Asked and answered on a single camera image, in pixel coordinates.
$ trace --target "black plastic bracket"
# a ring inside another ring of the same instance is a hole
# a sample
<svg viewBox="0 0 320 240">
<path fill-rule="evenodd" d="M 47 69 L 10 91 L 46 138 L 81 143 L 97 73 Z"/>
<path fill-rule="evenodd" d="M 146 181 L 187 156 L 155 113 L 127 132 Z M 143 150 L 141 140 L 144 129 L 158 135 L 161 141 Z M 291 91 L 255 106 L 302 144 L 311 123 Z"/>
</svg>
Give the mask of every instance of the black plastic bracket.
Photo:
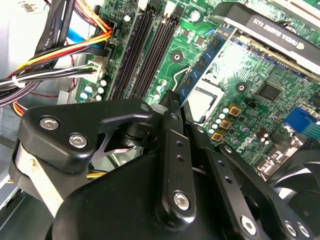
<svg viewBox="0 0 320 240">
<path fill-rule="evenodd" d="M 271 239 L 314 239 L 311 229 L 231 146 L 221 143 L 216 150 L 228 159 L 232 169 L 244 179 L 242 191 L 250 193 L 256 204 L 261 206 L 259 218 Z M 307 229 L 309 237 L 299 230 L 301 225 Z"/>
<path fill-rule="evenodd" d="M 267 240 L 269 237 L 256 223 L 242 195 L 227 159 L 214 150 L 208 134 L 196 124 L 187 124 L 191 142 L 192 164 L 204 168 L 210 181 L 219 213 L 221 227 L 229 239 Z"/>
<path fill-rule="evenodd" d="M 137 99 L 35 107 L 21 118 L 18 139 L 28 153 L 60 171 L 79 173 L 87 170 L 93 156 L 106 155 L 105 147 L 119 126 L 146 123 L 153 114 L 150 106 Z M 41 127 L 43 118 L 56 120 L 58 128 Z M 85 147 L 70 144 L 69 138 L 74 134 L 85 137 Z"/>
<path fill-rule="evenodd" d="M 170 229 L 179 230 L 196 217 L 196 197 L 189 139 L 183 135 L 183 119 L 179 102 L 167 92 L 162 104 L 168 108 L 163 114 L 160 134 L 159 182 L 155 211 Z"/>
</svg>

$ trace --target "black capacitor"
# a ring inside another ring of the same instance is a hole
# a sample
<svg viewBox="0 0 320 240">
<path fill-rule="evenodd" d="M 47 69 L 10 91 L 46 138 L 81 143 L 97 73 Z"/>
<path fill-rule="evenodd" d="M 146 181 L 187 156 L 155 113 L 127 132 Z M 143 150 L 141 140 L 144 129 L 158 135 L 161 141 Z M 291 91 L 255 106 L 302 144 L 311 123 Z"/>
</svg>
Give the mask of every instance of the black capacitor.
<svg viewBox="0 0 320 240">
<path fill-rule="evenodd" d="M 257 133 L 255 134 L 255 136 L 256 136 L 256 138 L 257 138 L 260 142 L 262 142 L 262 143 L 266 140 L 266 138 L 263 137 L 260 132 L 257 132 Z"/>
<path fill-rule="evenodd" d="M 269 133 L 264 127 L 261 127 L 259 131 L 264 138 L 269 137 Z"/>
</svg>

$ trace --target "chip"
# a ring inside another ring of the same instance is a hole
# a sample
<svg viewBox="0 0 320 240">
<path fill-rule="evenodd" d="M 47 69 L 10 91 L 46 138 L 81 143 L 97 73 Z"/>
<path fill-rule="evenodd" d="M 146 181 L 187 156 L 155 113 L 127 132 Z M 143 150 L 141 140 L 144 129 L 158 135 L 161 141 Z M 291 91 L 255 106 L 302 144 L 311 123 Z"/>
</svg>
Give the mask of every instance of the chip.
<svg viewBox="0 0 320 240">
<path fill-rule="evenodd" d="M 234 130 L 234 129 L 230 129 L 230 130 L 229 130 L 229 133 L 230 133 L 230 134 L 234 134 L 235 132 L 236 132 L 236 130 Z"/>
<path fill-rule="evenodd" d="M 205 39 L 200 37 L 200 36 L 198 36 L 198 38 L 195 41 L 195 43 L 200 45 L 200 46 L 202 46 L 204 44 L 204 42 L 205 42 Z"/>
<path fill-rule="evenodd" d="M 232 123 L 230 121 L 223 119 L 219 126 L 223 129 L 229 129 L 231 125 Z"/>
<path fill-rule="evenodd" d="M 235 104 L 230 104 L 229 106 L 229 114 L 238 117 L 241 113 L 241 108 Z"/>
<path fill-rule="evenodd" d="M 281 114 L 282 114 L 282 111 L 278 110 L 278 111 L 275 112 L 274 115 L 275 115 L 276 117 L 280 117 Z"/>
<path fill-rule="evenodd" d="M 184 32 L 183 32 L 183 36 L 185 36 L 185 37 L 188 37 L 189 36 L 189 31 L 188 30 L 184 30 Z"/>
<path fill-rule="evenodd" d="M 282 92 L 282 89 L 272 85 L 269 82 L 265 82 L 260 87 L 260 89 L 258 90 L 258 92 L 256 94 L 264 99 L 267 99 L 267 100 L 273 102 L 274 100 L 276 100 L 276 98 L 280 95 L 281 92 Z"/>
<path fill-rule="evenodd" d="M 192 76 L 188 76 L 184 82 L 184 85 L 186 87 L 186 89 L 189 89 L 191 84 L 193 83 L 194 79 L 192 78 Z"/>
<path fill-rule="evenodd" d="M 200 61 L 197 63 L 196 68 L 199 70 L 199 72 L 202 72 L 206 65 L 207 61 L 204 58 L 201 58 Z"/>
<path fill-rule="evenodd" d="M 211 139 L 215 142 L 221 142 L 221 140 L 224 138 L 224 135 L 222 133 L 219 133 L 219 132 L 215 132 Z"/>
</svg>

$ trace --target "cable tie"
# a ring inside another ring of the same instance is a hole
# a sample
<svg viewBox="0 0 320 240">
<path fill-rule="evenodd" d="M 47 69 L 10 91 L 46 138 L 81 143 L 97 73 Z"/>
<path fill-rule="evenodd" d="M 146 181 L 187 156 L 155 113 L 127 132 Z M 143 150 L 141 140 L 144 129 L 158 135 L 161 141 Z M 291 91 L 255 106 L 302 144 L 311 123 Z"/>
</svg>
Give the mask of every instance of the cable tie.
<svg viewBox="0 0 320 240">
<path fill-rule="evenodd" d="M 12 82 L 14 83 L 14 85 L 21 89 L 26 86 L 25 82 L 18 82 L 17 76 L 12 76 Z"/>
</svg>

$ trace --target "gray metal panel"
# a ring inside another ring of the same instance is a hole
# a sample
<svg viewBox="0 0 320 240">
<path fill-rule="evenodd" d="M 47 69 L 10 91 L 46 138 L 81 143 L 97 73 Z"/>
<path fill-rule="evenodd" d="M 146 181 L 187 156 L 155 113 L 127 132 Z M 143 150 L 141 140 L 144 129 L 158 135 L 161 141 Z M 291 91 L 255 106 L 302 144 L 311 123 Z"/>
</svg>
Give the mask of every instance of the gray metal panel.
<svg viewBox="0 0 320 240">
<path fill-rule="evenodd" d="M 0 231 L 1 240 L 44 240 L 53 217 L 46 205 L 26 196 Z"/>
</svg>

